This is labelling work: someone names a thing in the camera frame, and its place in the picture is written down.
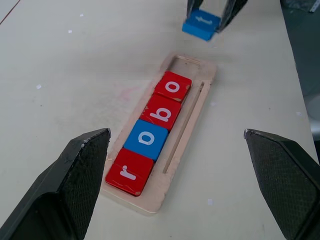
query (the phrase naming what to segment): blue block held by gripper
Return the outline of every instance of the blue block held by gripper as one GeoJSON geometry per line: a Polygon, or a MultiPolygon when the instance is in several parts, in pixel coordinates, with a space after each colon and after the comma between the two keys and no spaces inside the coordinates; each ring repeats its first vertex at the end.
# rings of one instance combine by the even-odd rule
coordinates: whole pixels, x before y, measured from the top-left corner
{"type": "Polygon", "coordinates": [[[190,17],[184,22],[182,31],[209,41],[220,24],[220,17],[202,11],[193,10],[190,17]]]}

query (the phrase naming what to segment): wooden tray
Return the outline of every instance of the wooden tray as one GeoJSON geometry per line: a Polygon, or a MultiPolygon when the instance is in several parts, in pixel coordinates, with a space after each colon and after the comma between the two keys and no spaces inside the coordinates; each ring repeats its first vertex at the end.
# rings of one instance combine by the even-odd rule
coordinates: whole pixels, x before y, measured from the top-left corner
{"type": "Polygon", "coordinates": [[[205,103],[216,69],[216,65],[211,62],[184,54],[172,53],[164,60],[106,157],[100,191],[102,194],[144,215],[155,214],[160,209],[205,103]],[[135,197],[107,184],[105,177],[165,71],[191,79],[192,86],[142,194],[135,197]]]}

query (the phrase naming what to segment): table surface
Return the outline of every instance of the table surface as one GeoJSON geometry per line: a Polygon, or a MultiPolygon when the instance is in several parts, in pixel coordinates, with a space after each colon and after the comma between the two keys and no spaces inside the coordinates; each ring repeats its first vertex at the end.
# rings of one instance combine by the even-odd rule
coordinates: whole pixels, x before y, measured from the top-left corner
{"type": "MultiPolygon", "coordinates": [[[[204,8],[220,15],[224,4],[204,8]]],[[[164,204],[146,217],[100,195],[86,239],[285,239],[243,139],[245,128],[276,133],[317,159],[280,1],[249,1],[211,42],[181,31],[186,6],[17,5],[0,26],[0,225],[70,139],[111,128],[111,146],[162,61],[178,51],[218,71],[164,204]]]]}

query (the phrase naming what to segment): blue letter tile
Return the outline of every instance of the blue letter tile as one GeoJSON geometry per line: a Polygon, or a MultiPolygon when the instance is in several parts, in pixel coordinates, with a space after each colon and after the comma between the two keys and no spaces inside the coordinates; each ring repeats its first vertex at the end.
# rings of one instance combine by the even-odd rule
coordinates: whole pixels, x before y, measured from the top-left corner
{"type": "Polygon", "coordinates": [[[196,9],[191,12],[190,17],[184,22],[182,31],[209,41],[219,24],[220,17],[196,9]]]}
{"type": "Polygon", "coordinates": [[[125,141],[124,148],[157,161],[167,135],[167,129],[139,119],[125,141]]]}

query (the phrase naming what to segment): red letter tile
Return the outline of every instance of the red letter tile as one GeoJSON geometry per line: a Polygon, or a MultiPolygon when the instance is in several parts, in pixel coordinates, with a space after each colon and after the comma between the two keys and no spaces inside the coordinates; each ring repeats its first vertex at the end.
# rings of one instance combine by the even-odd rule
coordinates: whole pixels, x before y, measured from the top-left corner
{"type": "Polygon", "coordinates": [[[181,103],[163,96],[152,95],[140,119],[170,131],[175,124],[180,109],[181,103]]]}
{"type": "Polygon", "coordinates": [[[192,81],[171,71],[166,71],[155,86],[154,93],[181,103],[186,97],[192,81]]]}
{"type": "Polygon", "coordinates": [[[153,165],[152,159],[122,148],[105,181],[137,197],[144,189],[153,165]]]}

